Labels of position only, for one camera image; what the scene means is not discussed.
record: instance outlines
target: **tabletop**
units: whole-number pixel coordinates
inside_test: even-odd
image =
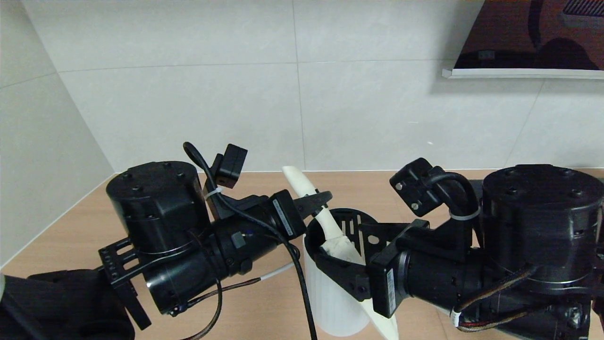
[[[491,171],[458,171],[467,178],[481,179]],[[591,171],[602,177],[603,170]],[[362,210],[379,222],[410,222],[415,216],[388,184],[394,171],[307,172],[322,191],[331,191],[330,208]],[[100,265],[98,250],[124,238],[125,231],[105,194],[103,183],[89,196],[34,240],[4,268],[6,275],[26,277],[35,273],[65,269],[93,269]],[[225,194],[243,198],[251,194],[271,195],[282,189],[293,193],[280,172],[243,173],[234,189]],[[433,226],[448,218],[444,206],[423,217]],[[301,238],[293,241],[301,249]],[[224,280],[224,285],[258,277],[290,261],[283,246],[254,262],[250,273]],[[152,325],[140,331],[137,340],[182,339],[205,327],[216,309],[216,297],[207,299],[172,318],[155,307],[142,276],[133,279],[141,304]],[[401,340],[513,340],[496,330],[463,333],[447,315],[418,299],[404,300],[396,312]],[[604,340],[602,328],[592,314],[590,339]],[[338,339],[317,328],[320,340]],[[380,335],[371,324],[348,339],[375,339]],[[266,281],[224,293],[223,310],[205,339],[292,339],[307,340],[309,331],[300,285],[294,269]]]

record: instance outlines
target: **wire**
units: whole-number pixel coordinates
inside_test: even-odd
[[[443,172],[441,174],[436,174],[436,175],[432,175],[426,179],[423,180],[423,184],[426,186],[431,186],[434,185],[440,181],[443,180],[452,180],[452,181],[456,181],[457,183],[459,183],[461,185],[461,188],[465,191],[466,193],[466,198],[467,198],[467,206],[466,206],[466,216],[470,216],[472,214],[475,214],[478,211],[479,208],[479,204],[478,204],[478,198],[476,197],[476,192],[474,192],[474,187],[472,187],[472,184],[470,183],[469,180],[467,180],[466,177],[455,173],[455,172]],[[455,211],[460,211],[461,209],[458,207],[457,204],[455,204],[455,202],[453,202],[452,200],[450,200],[448,197],[445,200],[445,203],[449,206],[450,209],[452,209],[454,214],[458,214]],[[473,225],[473,229],[474,232],[476,233],[476,239],[478,240],[478,245],[481,248],[484,248],[484,234],[483,231],[481,229],[481,226],[477,223],[474,223]]]
[[[487,329],[497,327],[499,325],[507,324],[508,322],[525,317],[534,312],[538,312],[540,310],[547,309],[550,306],[551,306],[550,304],[547,304],[547,305],[541,305],[541,306],[525,307],[523,309],[505,313],[504,315],[502,315],[498,318],[488,320],[488,321],[461,322],[459,324],[459,327],[457,327],[457,329],[461,330],[462,332],[466,332],[466,333],[479,332],[482,330],[487,330]]]
[[[243,237],[249,237],[249,236],[253,236],[255,234],[242,234],[242,235],[243,235]],[[261,236],[264,236],[264,237],[268,237],[268,238],[272,238],[273,240],[279,241],[279,239],[277,237],[275,237],[273,235],[270,235],[270,234],[258,234],[258,235],[261,235]],[[296,254],[296,258],[299,260],[300,259],[300,250],[298,249],[298,247],[296,247],[295,244],[290,243],[289,245],[293,248],[294,253]]]
[[[214,267],[214,263],[212,261],[210,261],[210,257],[208,256],[208,253],[205,250],[205,248],[203,247],[203,245],[201,244],[201,241],[199,240],[199,238],[197,237],[197,235],[195,235],[194,232],[189,231],[188,233],[197,242],[197,244],[199,245],[199,249],[200,249],[201,253],[205,257],[205,260],[210,264],[210,269],[212,271],[212,274],[214,274],[214,280],[216,281],[216,293],[218,294],[218,304],[216,305],[216,312],[214,313],[214,316],[212,317],[212,320],[210,320],[210,322],[208,323],[208,325],[205,326],[204,329],[202,329],[201,331],[199,331],[199,333],[191,335],[188,338],[184,338],[183,339],[183,340],[198,340],[198,339],[201,339],[204,336],[206,336],[210,332],[210,330],[212,330],[212,328],[214,327],[214,325],[216,325],[216,323],[218,322],[218,318],[220,318],[220,313],[222,311],[222,285],[220,283],[220,278],[218,277],[218,274],[217,274],[218,271]]]
[[[455,320],[455,326],[460,330],[464,330],[465,332],[476,332],[477,330],[484,330],[496,327],[498,325],[505,324],[507,322],[527,315],[527,313],[519,312],[517,315],[514,314],[512,316],[506,316],[503,319],[488,321],[486,323],[484,321],[478,323],[459,322],[463,310],[482,299],[486,299],[490,296],[493,296],[494,294],[501,293],[506,289],[512,288],[520,284],[521,282],[528,279],[531,275],[533,275],[537,271],[537,268],[537,266],[532,266],[528,264],[525,266],[525,268],[497,281],[493,286],[488,287],[486,289],[479,289],[469,295],[467,298],[459,301],[455,306],[453,306],[453,309],[451,310],[451,316]]]
[[[537,271],[537,268],[538,267],[536,266],[527,265],[525,268],[499,280],[493,286],[486,289],[477,290],[469,297],[458,302],[455,307],[453,307],[453,311],[461,313],[464,309],[468,308],[471,304],[479,300],[486,299],[494,294],[502,292],[503,290],[516,286],[533,275]]]
[[[293,265],[294,265],[294,263],[290,262],[290,263],[286,264],[285,266],[279,267],[279,268],[273,270],[272,272],[266,273],[266,274],[264,274],[264,275],[262,275],[262,276],[260,276],[258,278],[253,278],[253,279],[250,279],[250,280],[247,280],[247,281],[244,281],[244,282],[240,282],[240,283],[232,284],[230,286],[226,286],[226,287],[224,287],[222,289],[222,291],[226,292],[227,290],[232,290],[232,289],[235,289],[235,288],[241,288],[241,287],[249,286],[249,285],[254,284],[254,283],[258,283],[260,281],[264,281],[264,280],[266,280],[268,278],[271,278],[271,277],[273,277],[273,276],[275,276],[275,275],[277,275],[279,273],[284,272],[285,270],[290,269]],[[203,301],[203,300],[205,300],[207,298],[211,298],[212,296],[214,296],[216,294],[218,294],[218,290],[213,290],[210,293],[203,294],[202,296],[189,301],[187,303],[187,308],[191,308],[191,307],[195,306],[197,303],[199,303],[199,302],[201,302],[201,301]]]
[[[189,156],[189,158],[196,165],[198,165],[200,168],[202,168],[202,170],[204,171],[205,175],[207,176],[207,180],[211,186],[209,188],[210,191],[216,190],[218,187],[216,185],[216,181],[214,181],[214,176],[212,175],[212,172],[210,170],[210,167],[208,166],[208,163],[206,163],[203,156],[201,156],[201,153],[199,153],[199,151],[195,148],[195,146],[193,146],[193,144],[191,144],[189,142],[185,142],[182,145],[182,147],[184,148],[184,150],[187,153],[187,155]],[[297,258],[296,253],[294,252],[294,250],[292,248],[292,244],[274,227],[270,226],[269,224],[265,223],[264,221],[261,221],[255,217],[247,214],[244,211],[241,211],[238,208],[235,208],[231,203],[229,203],[224,198],[224,196],[222,195],[221,192],[217,192],[215,195],[222,204],[224,204],[228,209],[233,211],[235,214],[237,214],[255,224],[258,224],[259,226],[261,226],[261,227],[267,229],[268,231],[270,231],[271,233],[273,233],[278,238],[279,242],[283,243],[285,248],[288,250],[289,255],[292,258],[292,261],[294,262],[294,266],[296,268],[296,273],[298,274],[298,280],[300,282],[300,290],[302,292],[302,298],[304,300],[304,309],[306,311],[306,319],[308,321],[308,327],[309,327],[309,331],[310,331],[310,338],[311,338],[311,340],[317,340],[315,322],[313,320],[312,310],[310,308],[310,299],[309,299],[309,295],[308,295],[308,290],[306,289],[306,280],[304,279],[304,272],[302,270],[302,265],[300,264],[300,260]]]
[[[250,284],[254,284],[260,282],[260,278],[253,278],[251,280],[247,280],[241,283],[236,283],[236,284],[232,284],[230,286],[226,286],[222,289],[223,292],[226,292],[227,290],[233,290],[235,288],[241,288],[241,287],[245,287],[245,286],[249,286]],[[187,308],[191,308],[193,306],[195,306],[196,304],[200,303],[201,301],[207,299],[207,298],[211,298],[212,296],[218,294],[218,290],[213,290],[210,293],[207,294],[203,294],[202,296],[192,299],[191,301],[189,301],[187,303]]]
[[[441,174],[432,175],[424,179],[423,184],[426,186],[434,185],[442,180],[453,180],[461,185],[467,196],[467,211],[468,215],[473,214],[478,210],[478,199],[470,181],[466,177],[455,172],[443,172]]]

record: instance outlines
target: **wall tile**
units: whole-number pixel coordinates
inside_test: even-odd
[[[604,167],[604,83],[546,80],[507,162]]]
[[[300,65],[308,170],[505,164],[542,80],[450,80],[434,61]]]
[[[0,89],[0,112],[3,266],[113,169],[57,74]]]
[[[482,1],[294,1],[301,62],[456,59]]]
[[[38,0],[31,19],[59,71],[295,62],[285,0]]]
[[[228,143],[244,171],[304,167],[295,64],[129,68],[61,74],[116,172],[145,162],[208,162]]]
[[[1,1],[0,41],[0,88],[55,72],[21,1]]]

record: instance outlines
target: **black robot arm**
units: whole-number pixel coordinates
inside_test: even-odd
[[[322,252],[324,235],[313,221],[306,249],[348,293],[372,298],[386,317],[405,298],[422,299],[463,332],[496,328],[529,340],[587,339],[592,303],[599,315],[604,309],[600,180],[551,165],[519,165],[471,183],[418,159],[390,185],[418,217],[445,204],[451,218],[432,229],[425,220],[364,217],[358,229],[365,266]],[[333,214],[341,223],[360,213]]]
[[[102,266],[95,270],[8,276],[0,301],[0,338],[132,340],[126,311],[141,330],[151,325],[131,282],[142,275],[162,314],[176,317],[219,296],[210,324],[187,338],[199,339],[216,323],[223,291],[261,278],[228,287],[220,282],[248,273],[255,260],[285,244],[301,278],[310,334],[316,339],[300,251],[289,241],[306,232],[304,219],[326,206],[331,193],[294,200],[282,190],[236,200],[223,195],[219,185],[233,188],[247,150],[228,145],[209,168],[193,145],[185,143],[184,149],[207,174],[205,186],[192,164],[176,161],[146,163],[114,177],[106,192],[127,237],[98,251]],[[217,290],[199,296],[213,285]]]

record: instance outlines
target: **cable tie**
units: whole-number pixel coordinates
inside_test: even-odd
[[[449,313],[449,318],[451,319],[453,326],[459,327],[459,319],[461,318],[461,312],[456,312],[454,309],[452,309],[451,313]]]
[[[451,216],[451,218],[456,221],[469,221],[469,220],[475,218],[476,216],[480,215],[480,212],[481,212],[481,209],[480,209],[480,207],[478,207],[478,210],[476,210],[476,212],[474,212],[472,215],[457,216],[457,215],[453,215],[451,213],[451,210],[449,210],[449,216]]]
[[[212,190],[212,191],[208,192],[208,194],[207,194],[206,196],[204,196],[204,200],[208,200],[208,198],[209,198],[210,196],[212,196],[212,195],[216,195],[216,194],[218,194],[219,192],[222,192],[222,187],[221,187],[221,186],[219,186],[218,188],[216,188],[216,189],[214,189],[214,190]]]

